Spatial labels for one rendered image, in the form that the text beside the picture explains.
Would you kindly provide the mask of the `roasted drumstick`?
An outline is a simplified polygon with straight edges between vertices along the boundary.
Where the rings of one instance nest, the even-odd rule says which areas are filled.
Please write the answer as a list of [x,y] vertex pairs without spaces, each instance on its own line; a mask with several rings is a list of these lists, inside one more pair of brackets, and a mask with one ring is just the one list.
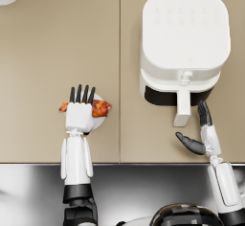
[[[59,112],[66,112],[68,106],[68,102],[63,102],[62,105],[58,108]],[[93,100],[92,103],[92,116],[94,118],[97,117],[106,117],[110,108],[111,104],[106,101],[101,100]]]

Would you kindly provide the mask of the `dark round robot body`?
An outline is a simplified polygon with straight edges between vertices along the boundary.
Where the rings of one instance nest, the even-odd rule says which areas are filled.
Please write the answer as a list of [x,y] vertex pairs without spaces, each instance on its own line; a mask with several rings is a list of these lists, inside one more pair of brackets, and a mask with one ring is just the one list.
[[210,209],[195,204],[171,204],[157,211],[153,217],[142,217],[116,226],[224,226]]

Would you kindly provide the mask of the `white air fryer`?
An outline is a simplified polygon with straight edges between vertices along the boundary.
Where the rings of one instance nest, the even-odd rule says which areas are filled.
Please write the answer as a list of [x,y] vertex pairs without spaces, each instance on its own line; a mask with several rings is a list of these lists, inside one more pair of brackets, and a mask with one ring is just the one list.
[[155,105],[206,99],[229,57],[229,15],[221,0],[147,0],[143,8],[140,91]]

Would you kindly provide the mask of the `round white plate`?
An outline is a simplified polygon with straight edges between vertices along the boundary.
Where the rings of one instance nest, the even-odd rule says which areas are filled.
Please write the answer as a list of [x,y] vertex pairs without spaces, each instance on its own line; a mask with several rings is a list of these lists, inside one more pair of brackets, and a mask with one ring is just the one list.
[[92,89],[90,92],[85,91],[82,96],[81,107],[82,107],[82,132],[89,133],[91,130],[98,128],[105,117],[97,117],[94,118],[92,116],[92,103],[93,100],[101,100],[102,99],[95,99],[95,89]]

